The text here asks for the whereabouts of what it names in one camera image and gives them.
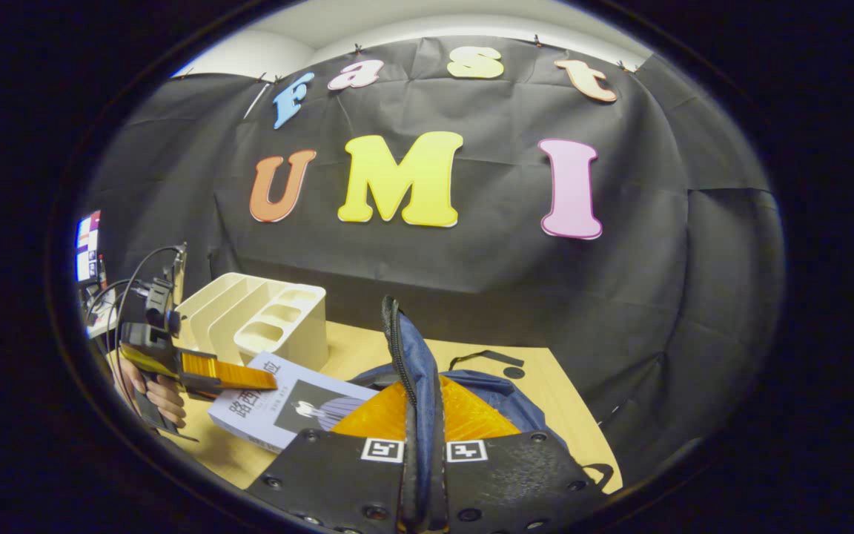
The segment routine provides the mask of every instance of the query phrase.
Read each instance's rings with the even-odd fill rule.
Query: white desk organizer
[[[313,371],[328,361],[324,288],[227,273],[176,310],[182,327],[175,343],[184,349],[238,365],[263,351]]]

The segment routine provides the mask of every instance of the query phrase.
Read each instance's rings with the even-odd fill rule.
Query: zipper
[[[411,376],[408,375],[407,368],[404,366],[404,351],[400,344],[400,319],[397,318],[399,312],[397,301],[390,295],[384,297],[382,319],[384,321],[384,334],[387,335],[387,348],[391,353],[391,363],[394,364],[394,371],[397,372],[397,376],[400,376],[400,382],[404,386],[404,391],[407,392],[408,400],[412,406],[416,406],[417,396],[414,394]]]

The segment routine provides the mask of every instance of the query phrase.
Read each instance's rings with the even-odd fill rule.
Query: hand
[[[125,383],[125,388],[128,388],[131,397],[133,397],[134,389],[146,393],[147,398],[156,406],[160,415],[173,421],[173,425],[176,425],[177,429],[182,429],[187,425],[186,421],[183,420],[187,416],[187,412],[183,409],[183,398],[177,392],[176,382],[164,375],[157,375],[156,382],[145,382],[143,375],[140,374],[140,369],[136,368],[127,358],[121,358],[121,373],[125,376],[123,383]],[[118,383],[114,385],[118,389],[118,393],[123,396],[121,386]]]

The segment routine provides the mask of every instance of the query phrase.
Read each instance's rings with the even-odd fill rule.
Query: pink letter i
[[[589,168],[598,153],[568,139],[542,139],[539,149],[549,155],[552,164],[552,212],[543,217],[543,232],[579,240],[599,237],[602,223],[592,215]]]

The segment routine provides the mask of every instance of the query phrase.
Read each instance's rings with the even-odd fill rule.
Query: white wall
[[[650,51],[642,54],[640,51],[627,50],[620,45],[567,27],[556,26],[556,24],[506,15],[474,14],[423,17],[376,27],[364,33],[342,38],[316,50],[306,65],[353,52],[355,43],[362,47],[373,47],[392,41],[440,35],[491,35],[531,41],[534,34],[539,35],[539,41],[543,44],[582,52],[613,64],[623,61],[628,68],[643,64],[644,60],[651,55]]]
[[[261,30],[241,30],[200,54],[175,76],[222,72],[258,78],[265,72],[265,80],[276,75],[285,76],[310,65],[314,52],[307,44]]]

